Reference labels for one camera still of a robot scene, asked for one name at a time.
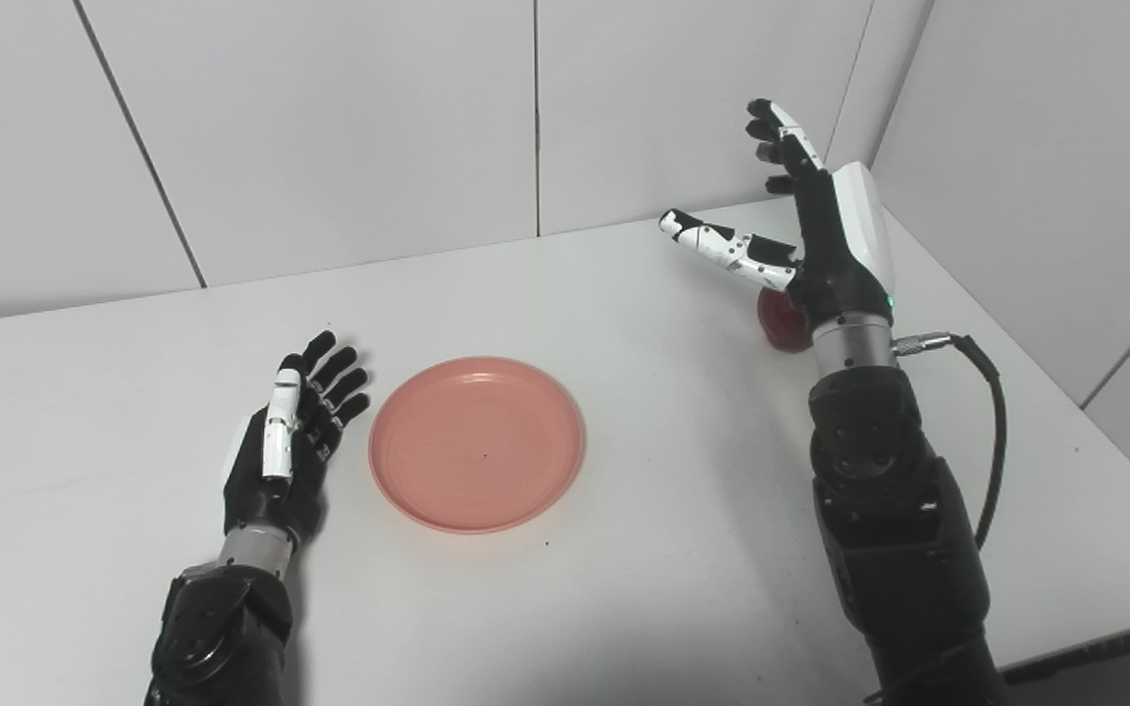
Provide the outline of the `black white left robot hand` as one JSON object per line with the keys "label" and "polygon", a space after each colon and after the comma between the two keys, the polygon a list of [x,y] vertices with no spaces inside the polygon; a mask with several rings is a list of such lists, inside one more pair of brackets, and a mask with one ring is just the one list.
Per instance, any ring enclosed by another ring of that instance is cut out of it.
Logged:
{"label": "black white left robot hand", "polygon": [[271,526],[305,544],[325,514],[329,462],[371,406],[370,375],[330,330],[282,358],[269,406],[247,417],[224,488],[224,529]]}

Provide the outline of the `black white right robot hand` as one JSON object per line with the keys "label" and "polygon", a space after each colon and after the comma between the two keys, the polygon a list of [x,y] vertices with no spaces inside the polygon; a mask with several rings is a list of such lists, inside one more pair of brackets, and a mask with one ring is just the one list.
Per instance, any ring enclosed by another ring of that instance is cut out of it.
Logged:
{"label": "black white right robot hand", "polygon": [[770,99],[748,103],[745,130],[760,162],[784,169],[766,180],[771,195],[793,197],[799,244],[664,211],[658,226],[712,263],[785,293],[812,328],[847,313],[894,320],[896,267],[873,175],[861,162],[829,169],[805,130]]}

